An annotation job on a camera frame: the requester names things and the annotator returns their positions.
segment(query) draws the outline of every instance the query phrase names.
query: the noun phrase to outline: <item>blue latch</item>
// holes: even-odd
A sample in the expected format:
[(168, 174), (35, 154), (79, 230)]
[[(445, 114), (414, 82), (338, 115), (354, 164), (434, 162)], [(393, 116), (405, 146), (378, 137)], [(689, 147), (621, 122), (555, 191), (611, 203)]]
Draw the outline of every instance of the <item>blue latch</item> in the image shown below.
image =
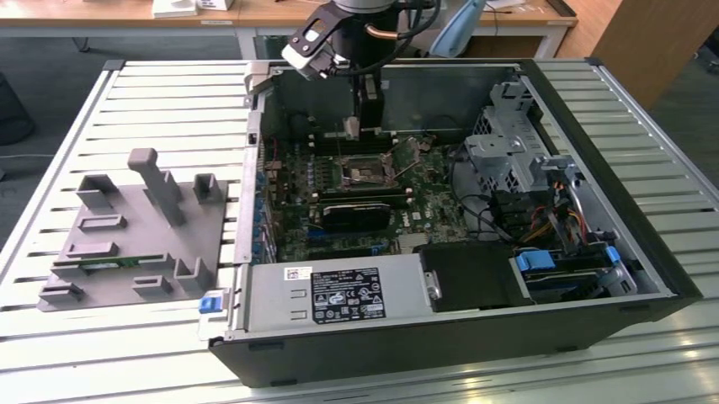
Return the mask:
[(519, 254), (519, 257), (517, 257), (517, 266), (519, 267), (521, 271), (557, 268), (553, 255), (547, 250), (533, 250), (522, 252)]
[(622, 262), (622, 257), (619, 256), (619, 252), (617, 251), (617, 248), (614, 246), (609, 246), (607, 249), (607, 256), (609, 260), (614, 265), (618, 265)]
[(200, 299), (200, 314), (223, 311), (223, 296), (204, 296)]
[(515, 258), (515, 261), (517, 261), (517, 266), (519, 267), (519, 272), (525, 272), (526, 270), (530, 269), (530, 263), (527, 263), (527, 260), (525, 259), (522, 255)]

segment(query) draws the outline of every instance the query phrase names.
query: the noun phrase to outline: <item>green circuit board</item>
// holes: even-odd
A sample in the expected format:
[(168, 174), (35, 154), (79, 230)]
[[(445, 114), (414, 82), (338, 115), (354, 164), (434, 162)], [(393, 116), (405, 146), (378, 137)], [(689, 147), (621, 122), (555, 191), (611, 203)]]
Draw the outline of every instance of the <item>green circuit board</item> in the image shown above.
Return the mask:
[[(274, 197), (278, 261), (325, 259), (337, 254), (342, 256), (342, 252), (398, 254), (407, 251), (401, 244), (403, 235), (419, 235), (414, 240), (425, 239), (427, 242), (457, 242), (470, 237), (465, 216), (447, 182), (449, 147), (431, 146), (427, 142), (415, 138), (409, 140), (406, 137), (399, 139), (398, 145), (391, 153), (391, 168), (386, 165), (386, 170), (394, 175), (387, 188), (402, 191), (411, 189), (409, 207), (391, 211), (389, 226), (381, 231), (339, 234), (326, 233), (313, 220), (318, 209), (311, 201), (313, 193), (318, 188), (331, 193), (343, 187), (355, 189), (361, 186), (367, 189), (375, 186), (379, 189), (382, 186), (369, 181), (355, 183), (351, 176), (357, 170), (347, 170), (345, 175), (337, 167), (341, 157), (313, 156), (302, 147), (289, 147), (283, 156), (285, 173), (278, 174), (275, 189), (279, 192)], [(406, 145), (422, 145), (423, 150), (419, 152)], [(353, 162), (365, 162), (374, 157), (359, 155), (342, 158), (346, 167), (353, 168)], [(322, 165), (331, 174), (326, 178), (313, 176), (314, 167)], [(374, 174), (367, 173), (365, 178), (374, 180)]]

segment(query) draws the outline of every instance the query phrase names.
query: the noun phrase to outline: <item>desk leg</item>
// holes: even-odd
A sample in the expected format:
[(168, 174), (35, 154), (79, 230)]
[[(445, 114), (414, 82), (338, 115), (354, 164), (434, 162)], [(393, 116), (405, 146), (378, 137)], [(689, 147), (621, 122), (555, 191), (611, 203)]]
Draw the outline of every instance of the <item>desk leg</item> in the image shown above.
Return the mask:
[(90, 38), (87, 36), (84, 38), (74, 37), (72, 42), (79, 52), (86, 53), (87, 51), (90, 51)]
[(562, 40), (569, 28), (565, 26), (553, 27), (547, 35), (542, 38), (539, 43), (538, 53), (535, 57), (538, 59), (553, 59), (558, 54), (559, 46), (562, 45)]
[(258, 37), (258, 29), (254, 27), (238, 27), (235, 36), (239, 42), (239, 52), (244, 60), (258, 59), (258, 50), (255, 49), (255, 38)]

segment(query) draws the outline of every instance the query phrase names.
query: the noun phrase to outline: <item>power supply label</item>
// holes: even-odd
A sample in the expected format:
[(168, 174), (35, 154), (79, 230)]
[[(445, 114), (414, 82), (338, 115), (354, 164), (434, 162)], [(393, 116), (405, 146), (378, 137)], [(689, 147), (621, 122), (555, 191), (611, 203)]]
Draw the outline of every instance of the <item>power supply label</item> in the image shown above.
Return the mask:
[(313, 273), (313, 320), (317, 324), (385, 317), (378, 268)]

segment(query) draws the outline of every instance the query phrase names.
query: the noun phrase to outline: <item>gray carpet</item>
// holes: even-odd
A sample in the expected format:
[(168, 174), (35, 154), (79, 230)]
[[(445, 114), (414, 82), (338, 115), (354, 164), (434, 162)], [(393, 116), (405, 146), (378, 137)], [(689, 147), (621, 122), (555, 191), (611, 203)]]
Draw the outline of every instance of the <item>gray carpet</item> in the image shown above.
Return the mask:
[[(134, 61), (239, 59), (238, 41), (214, 38), (94, 38), (80, 53), (71, 39), (0, 38), (0, 72), (35, 120), (24, 141), (0, 146), (0, 156), (55, 154), (110, 59)], [(50, 158), (0, 159), (0, 247), (12, 232)]]
[[(90, 53), (70, 39), (0, 39), (0, 72), (38, 123), (32, 136), (0, 146), (0, 156), (54, 154), (108, 59), (238, 59), (234, 38), (98, 38)], [(719, 183), (719, 77), (693, 61), (653, 116), (715, 183)], [(0, 159), (0, 247), (32, 196), (50, 158)]]

